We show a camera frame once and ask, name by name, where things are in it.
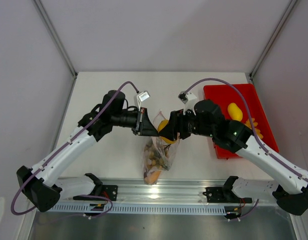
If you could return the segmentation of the clear pink zip top bag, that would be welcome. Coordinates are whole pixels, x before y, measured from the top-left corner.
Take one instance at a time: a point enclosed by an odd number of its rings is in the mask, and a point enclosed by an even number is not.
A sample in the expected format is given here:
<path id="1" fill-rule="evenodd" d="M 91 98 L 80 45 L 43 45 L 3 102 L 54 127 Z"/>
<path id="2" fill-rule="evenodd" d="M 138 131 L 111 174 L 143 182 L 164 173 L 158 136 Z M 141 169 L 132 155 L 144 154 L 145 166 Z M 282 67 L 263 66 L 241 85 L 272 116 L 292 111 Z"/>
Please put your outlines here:
<path id="1" fill-rule="evenodd" d="M 168 140 L 161 136 L 146 138 L 142 150 L 144 183 L 154 185 L 163 171 L 169 171 L 174 162 L 180 139 Z"/>

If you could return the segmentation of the longan bunch with leaves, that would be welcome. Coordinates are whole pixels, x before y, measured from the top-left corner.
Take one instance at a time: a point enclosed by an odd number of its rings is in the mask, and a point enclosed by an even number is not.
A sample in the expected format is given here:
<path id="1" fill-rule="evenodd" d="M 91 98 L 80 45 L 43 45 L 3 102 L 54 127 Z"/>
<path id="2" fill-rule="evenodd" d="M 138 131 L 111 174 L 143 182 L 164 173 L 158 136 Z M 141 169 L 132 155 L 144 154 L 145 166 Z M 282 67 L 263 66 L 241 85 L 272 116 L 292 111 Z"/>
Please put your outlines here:
<path id="1" fill-rule="evenodd" d="M 149 138 L 144 146 L 143 161 L 146 172 L 168 171 L 171 167 L 169 149 L 171 144 L 159 138 Z"/>

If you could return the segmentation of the toy ham slice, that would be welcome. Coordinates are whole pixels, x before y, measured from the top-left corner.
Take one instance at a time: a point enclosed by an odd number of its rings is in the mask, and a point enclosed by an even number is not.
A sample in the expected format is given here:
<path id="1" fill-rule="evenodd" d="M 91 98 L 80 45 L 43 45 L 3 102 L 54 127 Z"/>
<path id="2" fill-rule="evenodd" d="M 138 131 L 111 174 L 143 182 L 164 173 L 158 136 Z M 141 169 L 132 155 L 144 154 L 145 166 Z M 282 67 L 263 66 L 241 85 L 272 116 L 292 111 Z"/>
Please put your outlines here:
<path id="1" fill-rule="evenodd" d="M 160 170 L 153 172 L 145 172 L 143 175 L 144 183 L 147 185 L 155 185 L 161 174 Z"/>

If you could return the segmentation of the yellow toy pepper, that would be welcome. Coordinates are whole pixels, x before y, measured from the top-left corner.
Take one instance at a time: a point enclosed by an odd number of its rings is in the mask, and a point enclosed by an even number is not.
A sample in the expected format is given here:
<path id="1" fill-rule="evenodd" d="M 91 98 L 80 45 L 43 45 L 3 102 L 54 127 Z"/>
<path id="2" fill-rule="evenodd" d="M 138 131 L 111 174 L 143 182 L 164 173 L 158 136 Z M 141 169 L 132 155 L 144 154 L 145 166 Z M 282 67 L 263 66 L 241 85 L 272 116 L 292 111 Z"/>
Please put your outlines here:
<path id="1" fill-rule="evenodd" d="M 243 119 L 243 112 L 242 110 L 237 106 L 236 103 L 232 102 L 227 107 L 227 112 L 230 116 L 230 118 L 234 121 L 242 121 Z"/>

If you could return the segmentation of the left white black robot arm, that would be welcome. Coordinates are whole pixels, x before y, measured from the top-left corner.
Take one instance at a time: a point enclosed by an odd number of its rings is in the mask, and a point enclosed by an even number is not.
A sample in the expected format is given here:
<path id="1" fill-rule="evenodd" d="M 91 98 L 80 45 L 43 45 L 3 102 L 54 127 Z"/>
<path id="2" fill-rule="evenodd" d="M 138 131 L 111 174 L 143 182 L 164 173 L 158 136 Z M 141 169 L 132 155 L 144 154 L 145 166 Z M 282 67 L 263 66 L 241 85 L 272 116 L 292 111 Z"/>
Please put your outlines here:
<path id="1" fill-rule="evenodd" d="M 135 105 L 124 108 L 125 94 L 110 90 L 89 113 L 78 122 L 69 139 L 32 167 L 17 171 L 22 193 L 41 212 L 50 210 L 59 200 L 74 198 L 97 200 L 103 193 L 102 181 L 92 173 L 61 180 L 60 175 L 76 158 L 113 127 L 130 128 L 137 136 L 156 137 L 158 131 L 150 122 L 141 103 L 150 97 L 147 91 L 137 93 Z"/>

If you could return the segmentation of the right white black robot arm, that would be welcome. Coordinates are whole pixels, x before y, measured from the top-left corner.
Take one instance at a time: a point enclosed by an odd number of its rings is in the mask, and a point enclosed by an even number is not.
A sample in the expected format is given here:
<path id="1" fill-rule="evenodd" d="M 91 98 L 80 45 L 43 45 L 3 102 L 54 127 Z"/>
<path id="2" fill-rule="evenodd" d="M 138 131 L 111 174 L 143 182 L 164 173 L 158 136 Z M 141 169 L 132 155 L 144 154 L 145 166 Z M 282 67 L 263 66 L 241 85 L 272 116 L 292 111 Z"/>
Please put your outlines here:
<path id="1" fill-rule="evenodd" d="M 237 198 L 276 201 L 281 209 L 296 216 L 308 209 L 308 171 L 272 150 L 243 123 L 226 119 L 209 99 L 197 102 L 190 110 L 172 111 L 159 135 L 170 141 L 191 135 L 211 137 L 215 145 L 249 160 L 272 177 L 255 181 L 230 176 L 222 187 L 228 202 Z"/>

